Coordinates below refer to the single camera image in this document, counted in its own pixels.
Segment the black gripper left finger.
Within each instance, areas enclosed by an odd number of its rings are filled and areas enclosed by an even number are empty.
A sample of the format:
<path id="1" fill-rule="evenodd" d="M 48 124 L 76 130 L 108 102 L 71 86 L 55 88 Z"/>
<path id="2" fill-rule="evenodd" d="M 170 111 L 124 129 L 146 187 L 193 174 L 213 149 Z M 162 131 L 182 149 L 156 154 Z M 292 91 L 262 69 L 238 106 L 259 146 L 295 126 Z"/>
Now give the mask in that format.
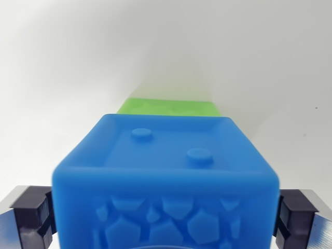
<path id="1" fill-rule="evenodd" d="M 50 186 L 16 186 L 1 201 L 1 248 L 48 248 L 57 232 Z"/>

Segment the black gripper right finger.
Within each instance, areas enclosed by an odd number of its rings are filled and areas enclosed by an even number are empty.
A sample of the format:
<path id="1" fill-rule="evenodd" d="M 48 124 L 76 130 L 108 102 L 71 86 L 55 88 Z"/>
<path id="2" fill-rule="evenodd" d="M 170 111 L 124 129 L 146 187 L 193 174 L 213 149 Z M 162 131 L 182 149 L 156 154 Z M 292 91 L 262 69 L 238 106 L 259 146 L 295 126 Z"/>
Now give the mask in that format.
<path id="1" fill-rule="evenodd" d="M 331 249 L 331 208 L 309 189 L 282 189 L 274 233 L 278 248 Z"/>

